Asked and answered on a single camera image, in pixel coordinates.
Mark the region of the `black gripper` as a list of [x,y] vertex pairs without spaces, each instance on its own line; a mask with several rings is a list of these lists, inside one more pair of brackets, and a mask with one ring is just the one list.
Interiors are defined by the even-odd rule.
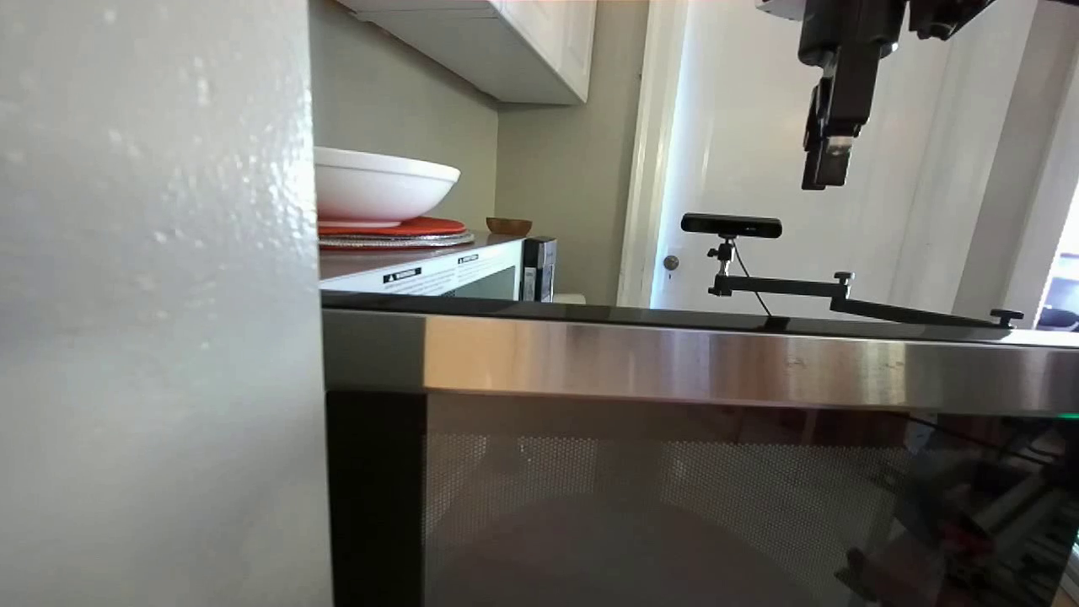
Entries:
[[758,0],[768,18],[800,25],[795,59],[818,70],[802,130],[802,187],[846,182],[850,153],[869,123],[881,60],[900,31],[952,42],[993,0]]

